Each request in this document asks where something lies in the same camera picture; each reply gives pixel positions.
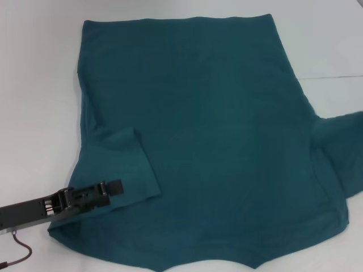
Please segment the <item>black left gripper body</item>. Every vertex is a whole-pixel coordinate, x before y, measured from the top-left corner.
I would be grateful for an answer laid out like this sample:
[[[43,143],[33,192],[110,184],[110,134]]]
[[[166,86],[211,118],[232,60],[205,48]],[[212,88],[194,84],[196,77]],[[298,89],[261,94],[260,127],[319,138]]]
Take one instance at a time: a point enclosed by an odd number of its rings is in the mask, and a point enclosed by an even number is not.
[[[65,188],[43,198],[1,207],[1,229],[21,230],[71,217],[72,192],[73,188]]]

